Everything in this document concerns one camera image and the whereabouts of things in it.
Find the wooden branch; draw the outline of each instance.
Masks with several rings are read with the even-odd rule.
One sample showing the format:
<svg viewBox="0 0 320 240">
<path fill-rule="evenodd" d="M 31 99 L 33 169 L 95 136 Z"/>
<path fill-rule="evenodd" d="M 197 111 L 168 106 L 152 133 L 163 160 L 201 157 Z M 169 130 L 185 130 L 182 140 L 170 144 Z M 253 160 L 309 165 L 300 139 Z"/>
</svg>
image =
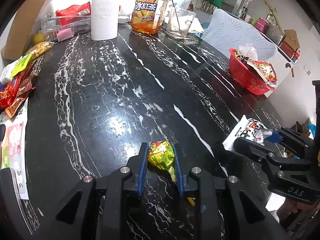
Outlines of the wooden branch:
<svg viewBox="0 0 320 240">
<path fill-rule="evenodd" d="M 277 19 L 275 10 L 272 8 L 272 6 L 271 6 L 270 3 L 268 2 L 268 0 L 263 0 L 263 1 L 264 1 L 264 3 L 266 4 L 266 6 L 268 6 L 269 11 L 272 12 L 273 17 L 274 17 L 274 19 L 276 20 L 277 26 L 278 26 L 279 29 L 284 33 L 284 31 L 283 31 L 283 29 L 281 28 L 280 23 L 279 23 L 279 21 L 278 21 L 278 19 Z"/>
</svg>

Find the metal screw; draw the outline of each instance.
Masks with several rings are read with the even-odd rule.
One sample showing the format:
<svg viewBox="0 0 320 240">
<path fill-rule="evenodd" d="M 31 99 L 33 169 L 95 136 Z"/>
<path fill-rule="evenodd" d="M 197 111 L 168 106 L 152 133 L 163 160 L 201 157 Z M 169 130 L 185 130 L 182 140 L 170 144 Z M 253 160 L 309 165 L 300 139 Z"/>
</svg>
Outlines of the metal screw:
<svg viewBox="0 0 320 240">
<path fill-rule="evenodd" d="M 283 171 L 278 171 L 277 174 L 278 174 L 279 177 L 283 177 L 284 176 L 284 172 Z"/>
<path fill-rule="evenodd" d="M 122 173 L 128 173 L 128 172 L 130 171 L 130 168 L 129 168 L 129 167 L 122 167 L 122 168 L 120 169 L 120 171 L 121 171 Z"/>
<path fill-rule="evenodd" d="M 229 177 L 229 181 L 230 181 L 231 183 L 237 183 L 237 182 L 238 182 L 238 178 L 237 178 L 236 176 L 230 176 L 230 177 Z"/>
<path fill-rule="evenodd" d="M 93 180 L 93 177 L 91 175 L 87 175 L 83 177 L 83 181 L 88 183 L 91 182 Z"/>
<path fill-rule="evenodd" d="M 192 172 L 195 173 L 195 174 L 198 174 L 198 173 L 201 172 L 201 168 L 199 168 L 199 167 L 193 167 L 193 168 L 192 168 Z"/>
</svg>

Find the yellow candy wrapper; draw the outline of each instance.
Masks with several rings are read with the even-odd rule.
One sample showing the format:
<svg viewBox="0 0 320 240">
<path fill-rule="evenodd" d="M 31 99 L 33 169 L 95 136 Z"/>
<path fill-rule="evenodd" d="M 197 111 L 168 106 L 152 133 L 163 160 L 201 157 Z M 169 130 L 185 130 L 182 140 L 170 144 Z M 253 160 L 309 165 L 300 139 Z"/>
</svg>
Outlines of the yellow candy wrapper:
<svg viewBox="0 0 320 240">
<path fill-rule="evenodd" d="M 174 174 L 174 152 L 172 146 L 167 141 L 154 142 L 148 152 L 148 161 L 161 170 L 168 171 L 172 181 L 176 182 Z"/>
</svg>

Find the red plastic basket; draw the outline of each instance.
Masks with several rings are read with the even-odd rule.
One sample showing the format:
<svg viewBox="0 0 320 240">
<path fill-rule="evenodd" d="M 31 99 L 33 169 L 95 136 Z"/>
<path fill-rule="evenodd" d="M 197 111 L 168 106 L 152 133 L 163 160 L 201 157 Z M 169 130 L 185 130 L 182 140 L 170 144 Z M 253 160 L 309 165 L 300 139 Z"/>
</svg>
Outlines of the red plastic basket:
<svg viewBox="0 0 320 240">
<path fill-rule="evenodd" d="M 275 90 L 252 73 L 248 67 L 235 56 L 236 49 L 229 49 L 229 52 L 231 54 L 229 59 L 229 69 L 235 80 L 237 80 L 240 85 L 255 95 L 263 95 L 268 91 Z"/>
</svg>

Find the white paper roll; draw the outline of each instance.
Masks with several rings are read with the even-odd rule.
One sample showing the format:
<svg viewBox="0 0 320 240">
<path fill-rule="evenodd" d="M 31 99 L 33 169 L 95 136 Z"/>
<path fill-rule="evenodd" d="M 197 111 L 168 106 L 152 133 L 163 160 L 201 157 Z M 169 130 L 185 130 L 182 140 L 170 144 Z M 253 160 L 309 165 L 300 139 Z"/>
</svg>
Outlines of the white paper roll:
<svg viewBox="0 0 320 240">
<path fill-rule="evenodd" d="M 118 33 L 118 14 L 118 0 L 92 0 L 92 40 L 102 41 L 116 38 Z"/>
</svg>

